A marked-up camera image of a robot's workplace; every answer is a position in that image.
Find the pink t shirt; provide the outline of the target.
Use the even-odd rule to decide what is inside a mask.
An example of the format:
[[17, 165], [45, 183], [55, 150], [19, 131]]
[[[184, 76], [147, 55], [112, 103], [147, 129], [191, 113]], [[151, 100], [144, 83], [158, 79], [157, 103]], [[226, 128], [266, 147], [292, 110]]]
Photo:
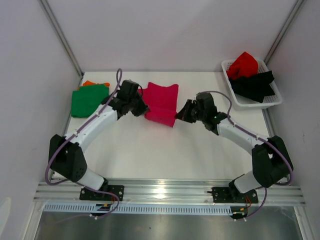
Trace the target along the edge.
[[161, 86], [149, 82], [147, 88], [143, 89], [143, 101], [149, 107], [145, 119], [173, 127], [177, 114], [179, 85]]

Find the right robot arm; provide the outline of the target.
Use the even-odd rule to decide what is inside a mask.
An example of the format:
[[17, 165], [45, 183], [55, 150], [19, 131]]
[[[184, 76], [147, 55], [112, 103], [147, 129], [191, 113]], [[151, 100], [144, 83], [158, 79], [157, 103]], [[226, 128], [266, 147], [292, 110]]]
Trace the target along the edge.
[[175, 118], [191, 124], [202, 122], [208, 131], [250, 154], [252, 170], [229, 184], [228, 196], [234, 202], [241, 201], [251, 190], [267, 189], [293, 176], [294, 167], [282, 138], [259, 135], [237, 123], [229, 112], [218, 111], [211, 91], [198, 93], [194, 100], [188, 99]]

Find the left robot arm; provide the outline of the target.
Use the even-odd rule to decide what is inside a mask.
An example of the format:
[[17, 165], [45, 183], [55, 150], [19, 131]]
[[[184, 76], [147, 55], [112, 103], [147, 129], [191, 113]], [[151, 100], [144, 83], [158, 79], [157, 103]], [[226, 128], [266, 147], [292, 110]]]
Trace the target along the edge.
[[108, 181], [88, 167], [85, 151], [103, 130], [121, 117], [128, 113], [139, 117], [148, 112], [149, 107], [144, 103], [142, 93], [138, 83], [124, 80], [101, 101], [83, 125], [64, 136], [54, 135], [50, 140], [46, 170], [90, 189], [97, 200], [105, 199], [109, 193]]

